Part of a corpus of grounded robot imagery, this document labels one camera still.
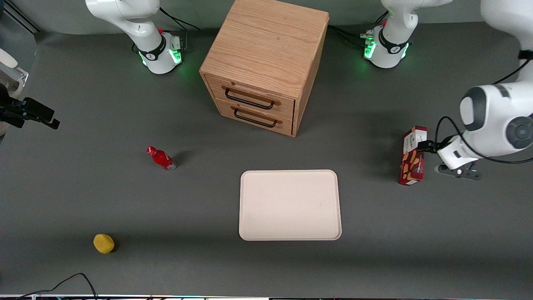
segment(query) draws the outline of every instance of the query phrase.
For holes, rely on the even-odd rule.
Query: wooden cabinet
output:
[[[328,20],[275,0],[235,0],[200,67],[220,114],[295,137]]]

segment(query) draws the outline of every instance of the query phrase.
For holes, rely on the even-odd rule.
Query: robotic arm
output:
[[[95,17],[124,31],[139,49],[142,62],[155,74],[165,74],[181,63],[180,37],[160,33],[149,19],[159,11],[159,0],[85,0]]]
[[[54,110],[29,97],[18,100],[27,78],[28,73],[18,67],[17,61],[0,49],[0,141],[7,124],[22,128],[25,120],[32,120],[52,129],[59,126],[53,118]]]
[[[381,0],[389,11],[385,25],[368,30],[364,57],[380,68],[392,68],[404,58],[408,41],[418,24],[415,10],[450,3],[452,0]]]
[[[515,82],[475,86],[463,96],[463,138],[453,136],[437,150],[450,170],[480,158],[516,153],[533,143],[533,64],[527,64],[533,59],[533,2],[483,0],[481,14],[489,25],[519,40],[523,67]]]

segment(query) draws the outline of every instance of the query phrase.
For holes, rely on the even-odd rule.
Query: yellow ball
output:
[[[94,236],[93,244],[98,252],[103,254],[110,253],[115,247],[115,242],[113,242],[113,239],[107,234],[103,233],[99,233]]]

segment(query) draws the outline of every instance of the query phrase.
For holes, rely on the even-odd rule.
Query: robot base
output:
[[[370,60],[376,67],[389,69],[395,67],[400,60],[405,57],[409,44],[407,44],[405,48],[400,49],[398,53],[390,54],[387,48],[385,48],[385,46],[379,42],[379,39],[376,38],[382,28],[383,26],[379,25],[366,31],[366,36],[372,38],[367,40],[370,41],[370,43],[367,44],[363,57]]]
[[[166,39],[166,48],[157,60],[145,59],[139,53],[142,63],[154,74],[165,74],[172,71],[183,59],[180,37],[173,36],[170,33],[162,33],[161,35]]]

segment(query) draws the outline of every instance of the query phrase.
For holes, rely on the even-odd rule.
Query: beige tray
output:
[[[335,172],[247,171],[241,176],[243,240],[336,240],[341,233]]]

